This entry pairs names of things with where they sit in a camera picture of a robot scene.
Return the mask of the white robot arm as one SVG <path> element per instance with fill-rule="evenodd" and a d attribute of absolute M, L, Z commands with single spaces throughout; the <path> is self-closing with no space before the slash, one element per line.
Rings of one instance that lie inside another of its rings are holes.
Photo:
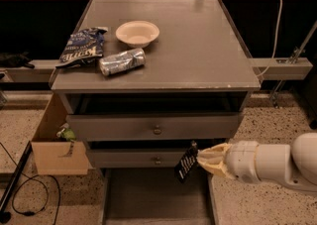
<path fill-rule="evenodd" d="M 198 152 L 208 172 L 241 183 L 274 182 L 285 188 L 317 195 L 317 134 L 305 133 L 291 145 L 240 141 Z"/>

